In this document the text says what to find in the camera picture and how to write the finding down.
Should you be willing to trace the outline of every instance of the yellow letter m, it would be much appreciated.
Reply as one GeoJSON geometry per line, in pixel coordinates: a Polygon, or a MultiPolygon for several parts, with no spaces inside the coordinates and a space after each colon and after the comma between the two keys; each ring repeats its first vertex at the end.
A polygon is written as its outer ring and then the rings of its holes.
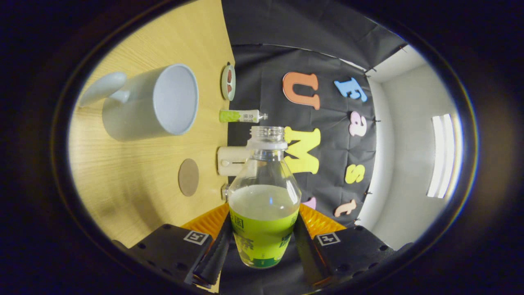
{"type": "Polygon", "coordinates": [[[286,127],[284,128],[284,139],[287,143],[298,140],[297,143],[288,146],[287,150],[288,154],[298,159],[292,159],[290,156],[284,158],[289,170],[292,173],[311,172],[316,174],[319,171],[319,160],[308,152],[320,144],[320,130],[315,128],[312,132],[303,132],[286,127]]]}

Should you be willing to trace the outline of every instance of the white mug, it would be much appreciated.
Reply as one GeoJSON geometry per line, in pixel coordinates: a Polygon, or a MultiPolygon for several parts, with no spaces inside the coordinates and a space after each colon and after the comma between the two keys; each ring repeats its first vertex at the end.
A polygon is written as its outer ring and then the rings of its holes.
{"type": "Polygon", "coordinates": [[[106,98],[102,121],[119,141],[182,135],[193,126],[198,109],[194,73],[175,64],[130,79],[114,72],[95,81],[80,99],[80,107],[106,98]]]}

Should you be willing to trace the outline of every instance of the wooden table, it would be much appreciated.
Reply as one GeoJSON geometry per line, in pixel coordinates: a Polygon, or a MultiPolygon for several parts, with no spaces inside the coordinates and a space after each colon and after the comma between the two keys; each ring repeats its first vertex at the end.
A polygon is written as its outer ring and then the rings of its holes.
{"type": "Polygon", "coordinates": [[[217,173],[216,151],[227,145],[227,123],[219,123],[219,110],[229,107],[220,90],[227,62],[234,64],[221,1],[198,0],[125,38],[87,80],[83,91],[110,72],[132,77],[183,63],[196,75],[200,92],[195,123],[182,136],[118,142],[104,129],[103,101],[76,108],[69,138],[72,174],[82,202],[110,239],[131,247],[161,224],[180,226],[223,204],[220,189],[227,177],[217,173]],[[178,186],[186,158],[200,171],[191,197],[178,186]]]}

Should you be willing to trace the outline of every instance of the mug rim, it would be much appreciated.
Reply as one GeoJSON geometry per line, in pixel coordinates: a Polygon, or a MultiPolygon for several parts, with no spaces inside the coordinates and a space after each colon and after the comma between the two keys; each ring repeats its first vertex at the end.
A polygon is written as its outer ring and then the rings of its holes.
{"type": "Polygon", "coordinates": [[[198,112],[198,105],[199,105],[199,87],[198,87],[198,82],[197,82],[197,77],[195,76],[194,72],[191,70],[190,67],[188,67],[187,65],[185,64],[182,64],[182,63],[178,63],[178,64],[173,64],[173,65],[170,65],[170,66],[167,66],[164,70],[162,70],[162,72],[160,73],[160,75],[158,76],[157,78],[157,82],[155,83],[155,87],[153,88],[153,95],[152,95],[152,98],[153,98],[153,109],[155,111],[155,115],[157,116],[157,121],[158,123],[160,124],[160,126],[162,127],[162,129],[164,129],[167,133],[169,134],[172,134],[172,135],[183,135],[183,134],[186,134],[190,129],[191,127],[193,127],[193,124],[197,118],[197,112],[198,112]],[[157,105],[155,104],[155,93],[157,92],[157,85],[158,85],[158,80],[166,74],[166,72],[172,68],[184,68],[185,70],[187,70],[187,72],[190,74],[191,78],[192,78],[192,81],[193,81],[193,85],[194,85],[194,88],[195,88],[195,104],[194,104],[194,108],[193,108],[193,115],[192,115],[192,118],[191,118],[191,121],[190,123],[187,125],[186,128],[184,128],[182,131],[179,131],[179,132],[173,132],[172,130],[169,130],[169,128],[167,128],[167,126],[165,126],[165,123],[162,122],[162,120],[160,120],[158,118],[158,112],[157,112],[157,105]]]}

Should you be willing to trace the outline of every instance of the green bottle label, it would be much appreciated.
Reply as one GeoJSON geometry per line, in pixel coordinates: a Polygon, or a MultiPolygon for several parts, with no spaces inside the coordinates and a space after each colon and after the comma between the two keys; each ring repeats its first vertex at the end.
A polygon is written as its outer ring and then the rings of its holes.
{"type": "Polygon", "coordinates": [[[255,268],[277,264],[284,255],[297,221],[298,210],[276,220],[256,220],[230,208],[233,234],[242,261],[255,268]]]}

